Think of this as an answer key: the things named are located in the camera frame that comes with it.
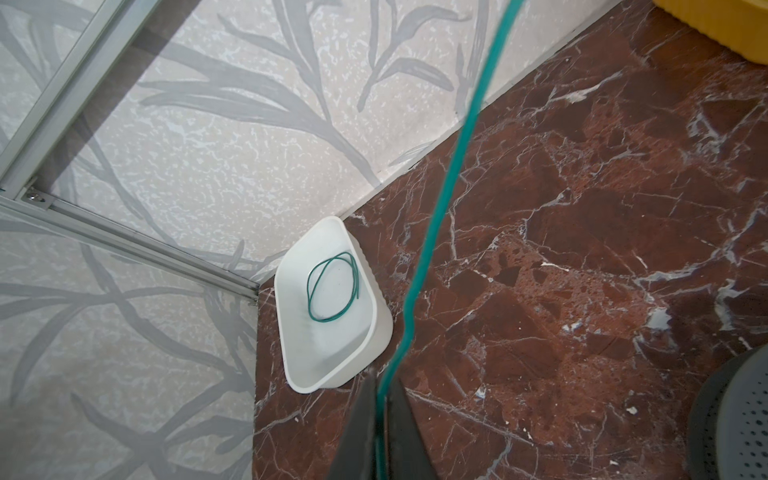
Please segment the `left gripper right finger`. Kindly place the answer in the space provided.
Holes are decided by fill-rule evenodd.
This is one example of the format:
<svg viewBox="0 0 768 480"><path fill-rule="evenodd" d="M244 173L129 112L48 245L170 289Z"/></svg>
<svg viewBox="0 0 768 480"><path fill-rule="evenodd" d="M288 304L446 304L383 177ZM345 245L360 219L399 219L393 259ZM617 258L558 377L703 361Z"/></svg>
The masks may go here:
<svg viewBox="0 0 768 480"><path fill-rule="evenodd" d="M385 452L388 479L438 479L400 380L387 395Z"/></svg>

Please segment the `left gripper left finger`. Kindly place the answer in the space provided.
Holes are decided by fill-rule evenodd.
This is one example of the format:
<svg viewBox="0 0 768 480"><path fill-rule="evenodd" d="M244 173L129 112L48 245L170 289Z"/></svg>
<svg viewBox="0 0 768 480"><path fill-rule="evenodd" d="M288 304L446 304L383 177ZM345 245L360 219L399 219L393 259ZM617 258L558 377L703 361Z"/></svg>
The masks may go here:
<svg viewBox="0 0 768 480"><path fill-rule="evenodd" d="M358 396L348 415L327 479L371 480L375 474L376 373L363 373Z"/></svg>

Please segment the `grey perforated spool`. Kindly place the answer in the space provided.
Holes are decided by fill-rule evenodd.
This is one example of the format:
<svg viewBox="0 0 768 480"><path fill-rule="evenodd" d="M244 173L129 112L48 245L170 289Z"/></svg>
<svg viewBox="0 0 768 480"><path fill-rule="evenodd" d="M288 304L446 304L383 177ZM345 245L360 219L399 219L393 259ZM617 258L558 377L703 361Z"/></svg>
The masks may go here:
<svg viewBox="0 0 768 480"><path fill-rule="evenodd" d="M692 479L767 477L767 347L745 352L702 386L688 417Z"/></svg>

